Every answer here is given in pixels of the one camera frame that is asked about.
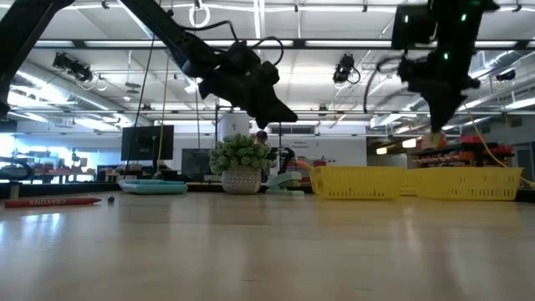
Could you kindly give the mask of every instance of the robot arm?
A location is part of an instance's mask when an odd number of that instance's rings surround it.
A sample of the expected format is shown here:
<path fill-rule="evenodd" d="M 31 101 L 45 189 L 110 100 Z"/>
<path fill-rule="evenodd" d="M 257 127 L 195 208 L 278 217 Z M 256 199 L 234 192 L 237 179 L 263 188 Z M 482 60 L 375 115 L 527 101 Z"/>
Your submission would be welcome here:
<path fill-rule="evenodd" d="M 9 85 L 13 76 L 37 43 L 52 17 L 74 0 L 16 0 L 0 21 L 0 117 L 9 111 Z M 295 122 L 297 116 L 275 95 L 277 68 L 236 41 L 226 52 L 215 50 L 187 29 L 175 23 L 153 0 L 123 0 L 122 3 L 169 49 L 182 72 L 203 78 L 199 92 L 231 102 L 265 128 L 269 122 Z"/>
<path fill-rule="evenodd" d="M 427 4 L 400 4 L 395 13 L 392 48 L 414 48 L 436 41 L 427 56 L 403 56 L 398 68 L 409 91 L 420 93 L 431 113 L 431 132 L 441 131 L 466 98 L 466 89 L 478 89 L 480 81 L 468 70 L 483 13 L 495 12 L 493 0 L 428 0 Z"/>

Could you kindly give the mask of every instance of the wooden table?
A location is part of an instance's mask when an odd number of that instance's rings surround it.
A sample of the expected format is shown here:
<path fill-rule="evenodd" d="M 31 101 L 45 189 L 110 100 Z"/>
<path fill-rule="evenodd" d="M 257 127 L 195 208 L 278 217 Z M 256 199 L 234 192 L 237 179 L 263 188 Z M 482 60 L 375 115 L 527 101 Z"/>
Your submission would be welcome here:
<path fill-rule="evenodd" d="M 3 209 L 2 300 L 533 301 L 535 206 L 190 193 Z"/>

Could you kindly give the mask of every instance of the yellow basket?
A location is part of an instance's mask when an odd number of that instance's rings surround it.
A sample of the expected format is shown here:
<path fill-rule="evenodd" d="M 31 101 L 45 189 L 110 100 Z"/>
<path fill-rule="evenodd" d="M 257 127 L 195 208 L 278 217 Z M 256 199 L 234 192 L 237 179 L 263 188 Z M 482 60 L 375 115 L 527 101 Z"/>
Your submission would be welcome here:
<path fill-rule="evenodd" d="M 384 200 L 400 196 L 403 167 L 320 166 L 310 172 L 312 189 L 328 199 Z"/>
<path fill-rule="evenodd" d="M 436 167 L 418 171 L 416 194 L 443 200 L 511 201 L 522 168 Z"/>
<path fill-rule="evenodd" d="M 421 169 L 412 169 L 406 170 L 401 180 L 401 191 L 402 196 L 415 196 L 416 195 L 416 183 L 420 179 L 420 174 L 418 171 Z"/>

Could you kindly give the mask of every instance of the green object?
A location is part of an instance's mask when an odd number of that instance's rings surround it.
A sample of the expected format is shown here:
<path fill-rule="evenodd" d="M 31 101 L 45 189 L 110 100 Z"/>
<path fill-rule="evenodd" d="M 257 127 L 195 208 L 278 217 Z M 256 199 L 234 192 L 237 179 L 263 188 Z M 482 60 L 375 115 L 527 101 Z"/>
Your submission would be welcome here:
<path fill-rule="evenodd" d="M 183 181 L 121 180 L 119 186 L 124 192 L 144 195 L 183 194 L 187 192 L 187 185 Z"/>
<path fill-rule="evenodd" d="M 271 147 L 255 144 L 250 135 L 230 135 L 210 150 L 210 169 L 216 175 L 240 166 L 265 170 L 273 164 Z"/>
<path fill-rule="evenodd" d="M 267 181 L 266 194 L 280 196 L 304 196 L 304 191 L 290 191 L 286 187 L 299 187 L 303 177 L 298 171 L 287 172 Z"/>

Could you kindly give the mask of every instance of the potted plant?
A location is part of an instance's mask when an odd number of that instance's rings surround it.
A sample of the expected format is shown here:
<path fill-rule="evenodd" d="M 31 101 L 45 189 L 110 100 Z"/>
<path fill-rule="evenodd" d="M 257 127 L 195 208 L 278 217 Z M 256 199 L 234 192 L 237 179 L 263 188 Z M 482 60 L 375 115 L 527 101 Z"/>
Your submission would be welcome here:
<path fill-rule="evenodd" d="M 232 194 L 253 194 L 260 189 L 261 171 L 272 165 L 269 146 L 255 144 L 250 135 L 230 135 L 210 150 L 210 168 L 222 176 L 223 189 Z"/>

